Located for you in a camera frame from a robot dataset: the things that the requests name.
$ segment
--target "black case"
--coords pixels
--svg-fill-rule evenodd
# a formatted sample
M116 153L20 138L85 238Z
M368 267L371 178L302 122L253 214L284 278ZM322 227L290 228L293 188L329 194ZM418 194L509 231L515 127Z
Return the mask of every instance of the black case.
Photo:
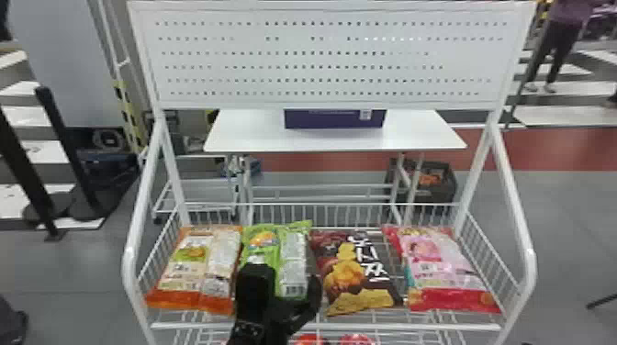
M391 184L394 180L394 169L397 166L397 159L391 158L390 165L387 169L386 173L386 184ZM413 160L405 160L403 162L403 167L409 173L409 177L413 178L414 170L416 169L416 162ZM456 194L456 178L454 177L454 172L450 167L450 164L442 161L425 161L422 164L422 170L424 172L431 170L443 170L443 179L441 184L437 185L429 185L429 186L418 186L418 192L414 199L414 203L452 203L454 200L454 195ZM400 182L398 186L398 194L397 194L397 203L405 203L407 202L407 194L408 188ZM432 206L424 207L426 213L432 213ZM437 207L435 214L441 215L443 212L443 207Z

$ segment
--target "green snack bag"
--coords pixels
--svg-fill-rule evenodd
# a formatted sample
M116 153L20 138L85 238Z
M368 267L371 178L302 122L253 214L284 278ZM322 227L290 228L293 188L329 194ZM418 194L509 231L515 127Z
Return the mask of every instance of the green snack bag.
M307 235L311 220L281 226L280 267L276 275L276 295L285 299L304 299L307 294Z
M242 231L242 251L240 267L247 262L265 263L278 271L280 239L279 226L274 224L258 224L244 228Z

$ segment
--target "black stanchion pole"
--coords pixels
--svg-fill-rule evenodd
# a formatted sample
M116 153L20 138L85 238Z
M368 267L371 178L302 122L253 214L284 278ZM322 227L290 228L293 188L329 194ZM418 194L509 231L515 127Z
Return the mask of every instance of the black stanchion pole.
M30 163L28 155L21 147L15 131L6 120L1 108L0 153L30 200L30 205L22 211L22 217L28 222L42 223L45 226L49 233L45 241L61 240L66 230L58 230L53 219L66 214L73 198L68 193L47 194L43 182Z
M50 88L39 86L35 90L35 94L50 119L53 130L64 148L64 153L77 179L78 188L73 190L75 203L69 208L69 215L82 221L107 217L118 206L119 193L113 190L96 191L93 188L88 175L85 173L84 166L77 156L77 150L71 142L71 135L64 126Z

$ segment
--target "blue box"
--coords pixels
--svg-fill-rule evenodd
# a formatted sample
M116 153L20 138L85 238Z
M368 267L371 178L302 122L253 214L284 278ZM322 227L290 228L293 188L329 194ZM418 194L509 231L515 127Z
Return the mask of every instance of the blue box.
M286 109L285 128L381 128L385 109Z

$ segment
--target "purple shirt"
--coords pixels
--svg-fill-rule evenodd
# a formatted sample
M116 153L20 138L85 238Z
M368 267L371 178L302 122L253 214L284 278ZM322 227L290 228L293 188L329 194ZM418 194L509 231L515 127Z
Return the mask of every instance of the purple shirt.
M607 0L555 0L548 18L559 23L583 25L591 16L593 7L607 2Z

